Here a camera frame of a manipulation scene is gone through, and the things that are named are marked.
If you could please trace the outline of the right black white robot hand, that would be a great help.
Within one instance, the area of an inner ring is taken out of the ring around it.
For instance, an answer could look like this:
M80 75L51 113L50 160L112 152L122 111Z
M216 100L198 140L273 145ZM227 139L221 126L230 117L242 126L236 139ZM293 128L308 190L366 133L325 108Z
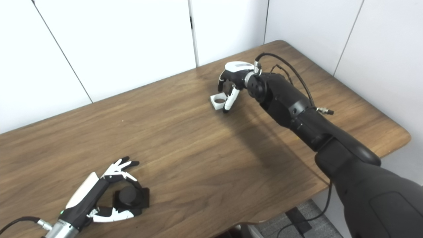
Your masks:
M224 83L228 80L232 86L227 94L227 99L223 106L223 113L228 113L237 99L239 92L247 88L249 78L256 73L256 66L243 61L228 62L221 72L217 90L219 93L223 92Z

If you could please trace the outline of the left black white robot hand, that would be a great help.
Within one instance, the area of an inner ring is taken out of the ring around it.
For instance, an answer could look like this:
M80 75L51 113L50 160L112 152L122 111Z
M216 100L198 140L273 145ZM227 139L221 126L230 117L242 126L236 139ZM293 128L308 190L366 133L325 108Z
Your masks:
M129 167L138 165L139 161L130 161L126 156L111 164L101 176L95 172L90 173L59 215L60 223L81 231L92 222L110 223L141 215L142 210L149 207L149 189L142 187L127 172ZM112 206L98 206L97 203L110 185L121 181L128 185L113 193Z

